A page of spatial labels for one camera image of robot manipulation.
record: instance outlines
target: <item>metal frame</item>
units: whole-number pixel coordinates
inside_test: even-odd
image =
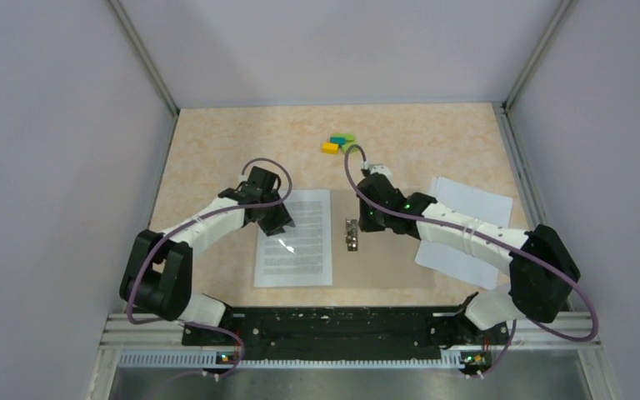
[[[163,81],[153,60],[136,29],[132,25],[128,15],[119,0],[106,0],[116,17],[135,52],[137,58],[146,71],[152,85],[160,98],[166,103],[168,111],[175,120],[172,130],[178,121],[180,109],[176,105],[168,88]],[[543,56],[553,42],[555,35],[562,27],[570,12],[573,10],[576,0],[562,0],[556,12],[551,18],[532,56],[528,59],[512,90],[504,102],[494,103],[493,109],[497,118],[497,124],[502,134],[504,147],[506,148],[509,162],[512,167],[519,195],[523,200],[524,210],[527,214],[529,226],[534,227],[546,222],[546,214],[538,190],[533,182],[533,175],[528,166],[526,154],[520,141],[518,130],[514,126],[511,110],[518,103],[524,88],[538,69]],[[568,342],[554,337],[547,332],[535,327],[529,321],[519,321],[516,337],[512,349],[522,350],[577,350],[582,364],[582,370],[588,389],[593,400],[605,400],[621,398],[612,369],[609,366],[603,351],[599,337],[592,342]],[[575,336],[585,336],[591,327],[591,320],[585,312],[561,312],[556,321],[551,325],[558,330],[567,330]],[[87,399],[107,399],[114,384],[116,368],[122,355],[127,349],[137,350],[166,350],[173,352],[189,351],[190,347],[183,347],[181,338],[183,327],[175,322],[154,322],[146,326],[136,326],[128,323],[124,314],[112,314],[102,334],[97,360],[93,369],[90,384],[87,390]],[[478,351],[479,346],[457,346],[458,351]]]

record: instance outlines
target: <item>gray wall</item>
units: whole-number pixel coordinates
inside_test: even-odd
[[[0,399],[83,397],[171,122],[104,1],[0,0]]]
[[[181,108],[503,100],[558,0],[123,0]]]
[[[514,117],[624,398],[640,398],[640,2],[579,2]]]

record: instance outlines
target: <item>electrical wiring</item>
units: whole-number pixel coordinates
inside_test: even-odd
[[[133,282],[133,286],[131,289],[131,294],[128,296],[128,300],[126,302],[126,315],[127,315],[127,319],[130,323],[135,324],[135,325],[141,325],[144,323],[152,323],[155,321],[161,321],[162,318],[147,318],[147,319],[136,319],[133,317],[133,299],[136,298],[136,293],[138,292],[138,288],[141,286],[141,281],[143,280],[143,275],[146,272],[147,266],[151,263],[151,261],[153,260],[153,257],[155,256],[155,254],[158,252],[158,249],[161,248],[161,246],[170,238],[174,237],[176,234],[180,233],[181,231],[190,228],[192,225],[194,225],[195,223],[199,223],[207,218],[213,217],[215,215],[221,214],[221,213],[228,213],[230,211],[234,211],[234,210],[238,210],[238,209],[247,209],[247,208],[267,208],[267,207],[273,207],[273,206],[277,206],[278,204],[283,203],[288,196],[290,196],[291,191],[293,190],[293,180],[291,179],[291,174],[288,173],[288,170],[281,165],[278,162],[273,161],[270,158],[265,158],[265,157],[258,157],[258,158],[254,158],[253,160],[250,160],[249,162],[247,162],[244,167],[242,168],[242,175],[244,175],[247,171],[247,168],[253,164],[253,163],[257,163],[260,161],[264,161],[267,163],[271,163],[273,165],[275,165],[276,167],[278,167],[283,174],[286,176],[287,182],[288,182],[288,188],[286,193],[278,200],[273,201],[273,202],[264,202],[264,203],[257,203],[257,204],[244,204],[244,205],[237,205],[237,206],[231,206],[231,207],[224,207],[224,208],[219,208],[217,210],[212,210],[211,212],[208,212],[204,215],[202,215],[201,217],[197,217],[197,218],[193,218],[190,221],[184,223],[183,225],[176,227],[175,229],[173,229],[171,232],[165,234],[161,240],[159,240],[155,246],[153,246],[153,248],[151,248],[151,251],[148,253],[148,255],[146,256],[146,259],[143,261],[143,264],[141,266],[141,269],[138,271],[138,275],[136,276],[136,279]],[[208,326],[208,325],[202,325],[196,322],[186,322],[188,325],[191,325],[195,328],[201,328],[201,329],[207,329],[208,331],[214,331],[214,332],[219,332],[219,333],[224,333],[225,335],[233,338],[239,345],[241,351],[239,352],[239,357],[235,357],[236,359],[234,360],[234,363],[232,365],[232,367],[227,370],[225,373],[219,375],[220,378],[226,377],[227,375],[229,375],[230,373],[232,373],[235,369],[237,369],[239,363],[243,360],[244,358],[244,351],[245,351],[245,346],[244,346],[244,342],[242,341],[242,339],[237,336],[236,334],[234,334],[233,332],[228,331],[227,329],[221,328],[221,327],[212,327],[212,326]]]
[[[457,224],[457,223],[453,223],[453,222],[441,221],[441,220],[425,218],[425,217],[417,217],[417,216],[413,216],[413,215],[404,214],[404,213],[401,213],[401,212],[395,212],[395,211],[390,210],[390,209],[382,206],[381,204],[377,204],[376,202],[373,202],[371,199],[369,199],[369,197],[367,197],[364,193],[362,193],[359,190],[359,188],[357,187],[357,184],[352,179],[352,174],[349,172],[349,155],[352,153],[352,149],[353,148],[357,148],[357,150],[359,150],[359,152],[361,153],[363,165],[367,163],[367,154],[364,152],[364,149],[361,146],[359,146],[358,144],[353,144],[352,146],[347,148],[347,150],[345,151],[345,154],[344,154],[344,172],[347,175],[347,180],[349,181],[349,185],[352,187],[352,190],[354,190],[354,192],[357,194],[357,196],[359,198],[361,198],[364,202],[366,202],[368,205],[372,206],[373,208],[377,209],[378,211],[381,211],[382,213],[386,213],[388,215],[391,215],[391,216],[394,216],[394,217],[397,217],[397,218],[405,218],[405,219],[410,219],[410,220],[413,220],[413,221],[419,221],[419,222],[424,222],[424,223],[434,223],[434,224],[440,225],[440,226],[445,227],[445,228],[457,229],[458,231],[469,233],[469,234],[474,235],[474,236],[476,236],[478,238],[487,240],[490,243],[494,243],[497,246],[499,246],[500,248],[504,248],[504,249],[508,250],[511,253],[515,253],[519,257],[526,258],[527,260],[529,260],[529,261],[531,261],[533,263],[536,263],[539,267],[545,268],[546,270],[548,270],[553,275],[555,275],[555,276],[559,277],[560,279],[562,279],[565,283],[568,284],[568,286],[570,286],[572,288],[572,290],[575,291],[575,293],[577,293],[580,296],[580,298],[582,299],[582,302],[585,303],[585,306],[587,307],[587,310],[590,312],[590,318],[592,320],[592,327],[590,329],[590,333],[585,335],[584,337],[574,337],[574,336],[570,336],[570,335],[567,335],[567,334],[562,333],[562,332],[558,332],[558,331],[556,331],[556,330],[554,330],[554,329],[552,329],[550,327],[547,327],[546,325],[544,325],[544,324],[542,324],[542,323],[540,323],[538,321],[533,321],[532,320],[532,323],[534,323],[536,326],[540,327],[544,331],[546,331],[548,333],[551,333],[554,336],[557,336],[557,337],[563,338],[563,339],[567,339],[567,340],[570,340],[572,342],[588,342],[588,341],[594,339],[598,335],[598,330],[599,330],[599,326],[600,326],[599,325],[599,320],[598,320],[598,314],[595,311],[595,307],[593,305],[593,302],[590,300],[590,297],[584,292],[583,288],[580,285],[578,285],[577,282],[573,281],[569,276],[567,276],[563,272],[559,271],[557,268],[555,268],[553,265],[549,264],[548,262],[545,262],[542,259],[533,256],[532,254],[524,252],[520,248],[516,248],[514,246],[509,245],[508,243],[502,242],[502,241],[496,239],[495,237],[491,237],[491,236],[486,235],[486,234],[484,234],[482,232],[479,232],[476,229],[473,229],[473,228],[470,228],[470,227],[464,227],[463,225],[460,225],[460,224]],[[487,373],[490,373],[502,361],[502,359],[504,357],[504,354],[506,354],[507,349],[512,344],[514,332],[516,331],[516,325],[517,325],[516,321],[514,321],[513,324],[512,324],[512,331],[509,333],[509,337],[507,339],[507,343],[504,345],[504,348],[502,349],[502,351],[499,353],[497,358],[492,363],[492,366],[485,373],[483,373],[482,375],[486,375]]]

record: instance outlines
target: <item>table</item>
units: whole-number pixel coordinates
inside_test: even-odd
[[[255,157],[284,165],[295,188],[349,189],[343,157],[320,151],[337,132],[356,135],[369,160],[391,168],[400,188],[426,192],[432,177],[444,176],[514,198],[510,226],[528,226],[492,105],[449,103],[184,109],[151,229],[175,225],[224,188],[235,187],[243,164]],[[353,154],[350,160],[357,166],[357,180],[359,159]],[[255,288],[257,229],[253,225],[229,234],[196,258],[193,290],[233,306],[452,305],[478,290],[418,266],[415,253],[405,254],[404,268],[421,268],[417,273],[432,279],[429,287]]]

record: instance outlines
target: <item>paper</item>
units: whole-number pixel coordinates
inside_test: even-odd
[[[295,227],[266,236],[259,229],[254,287],[333,284],[329,190],[294,190],[284,202]]]
[[[513,199],[469,187],[445,177],[433,178],[431,194],[440,203],[459,213],[506,227],[512,213]],[[444,244],[421,241],[416,264],[486,289],[497,286],[499,270],[466,253]]]

